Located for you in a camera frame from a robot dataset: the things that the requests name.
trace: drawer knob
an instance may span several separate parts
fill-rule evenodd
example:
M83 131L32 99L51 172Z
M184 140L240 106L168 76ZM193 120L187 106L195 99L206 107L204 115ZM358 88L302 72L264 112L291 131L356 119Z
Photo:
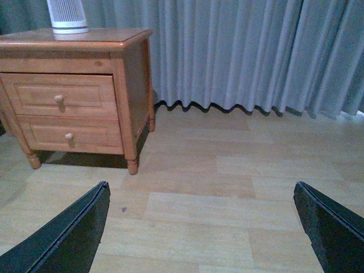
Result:
M73 139L73 134L72 133L68 133L64 136L67 140L72 140Z
M58 104L63 103L63 96L62 95L56 95L55 96L55 102L57 102Z

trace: curtain fold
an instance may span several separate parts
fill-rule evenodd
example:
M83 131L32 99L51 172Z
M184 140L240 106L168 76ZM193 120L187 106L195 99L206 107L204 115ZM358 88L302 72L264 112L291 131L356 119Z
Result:
M363 0L84 0L90 27L148 27L152 79L196 102L314 114L364 110ZM0 1L4 33L49 27L45 1Z

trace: nightstand top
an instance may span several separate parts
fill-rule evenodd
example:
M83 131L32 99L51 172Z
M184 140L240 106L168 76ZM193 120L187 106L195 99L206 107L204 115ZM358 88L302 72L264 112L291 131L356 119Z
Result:
M151 29L91 28L81 34L54 34L51 28L0 36L1 51L122 51L148 38Z

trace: nightstand leg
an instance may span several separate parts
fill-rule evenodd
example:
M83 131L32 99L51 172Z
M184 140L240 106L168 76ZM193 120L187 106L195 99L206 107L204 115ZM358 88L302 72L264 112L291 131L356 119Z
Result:
M138 162L136 159L133 160L127 160L127 170L129 171L129 174L136 175L138 172Z
M41 164L39 161L39 158L37 157L36 153L31 153L31 154L27 154L28 160L30 165L32 166L33 169L39 169Z
M154 130L155 130L155 121L153 117L149 118L149 132L154 132Z

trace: drawer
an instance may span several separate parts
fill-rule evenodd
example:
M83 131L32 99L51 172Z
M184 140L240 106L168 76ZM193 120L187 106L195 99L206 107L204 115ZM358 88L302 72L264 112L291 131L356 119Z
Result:
M31 149L123 154L117 119L17 118Z
M0 73L17 115L118 118L112 76Z
M1 72L112 74L110 55L104 52L0 51Z

